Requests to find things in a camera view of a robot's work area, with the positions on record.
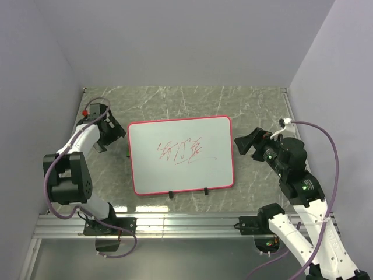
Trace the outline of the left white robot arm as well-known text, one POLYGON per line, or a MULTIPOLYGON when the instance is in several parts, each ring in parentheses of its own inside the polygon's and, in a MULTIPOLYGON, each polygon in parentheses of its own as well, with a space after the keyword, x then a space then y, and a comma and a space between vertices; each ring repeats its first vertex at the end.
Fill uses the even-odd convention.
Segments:
POLYGON ((105 235, 120 228, 114 207, 93 192, 86 163, 91 149, 105 152, 107 146, 126 135, 112 115, 110 102, 93 98, 82 111, 68 142, 54 154, 43 158, 44 198, 48 210, 57 218, 68 220, 76 211, 84 213, 105 235))

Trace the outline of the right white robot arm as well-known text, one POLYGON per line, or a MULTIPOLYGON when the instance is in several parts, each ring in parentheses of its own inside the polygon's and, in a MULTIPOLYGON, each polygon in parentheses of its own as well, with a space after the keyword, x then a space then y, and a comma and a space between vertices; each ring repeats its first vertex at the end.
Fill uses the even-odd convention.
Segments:
POLYGON ((292 278, 305 274, 307 279, 369 279, 344 248, 330 217, 331 204, 306 168, 303 141, 292 137, 275 140, 271 132, 255 128, 234 142, 241 155, 254 148, 253 160, 267 163, 278 175, 283 194, 308 233, 304 237, 279 204, 263 206, 258 211, 259 230, 279 237, 300 263, 300 270, 292 278))

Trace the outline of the red framed whiteboard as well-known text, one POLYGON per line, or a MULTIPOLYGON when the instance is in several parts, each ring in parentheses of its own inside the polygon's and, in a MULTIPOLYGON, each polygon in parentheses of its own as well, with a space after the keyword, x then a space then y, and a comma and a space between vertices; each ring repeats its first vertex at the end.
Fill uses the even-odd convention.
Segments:
POLYGON ((230 188, 235 183, 232 121, 226 115, 128 125, 138 196, 230 188))

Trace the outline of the green whiteboard eraser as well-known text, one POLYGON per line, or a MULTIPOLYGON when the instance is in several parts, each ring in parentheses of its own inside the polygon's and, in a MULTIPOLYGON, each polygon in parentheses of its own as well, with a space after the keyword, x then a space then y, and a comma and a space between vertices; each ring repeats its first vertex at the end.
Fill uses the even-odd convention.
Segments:
POLYGON ((130 148, 129 148, 129 143, 127 143, 127 145, 126 145, 126 157, 127 157, 127 158, 130 158, 130 157, 131 157, 131 152, 130 152, 130 148))

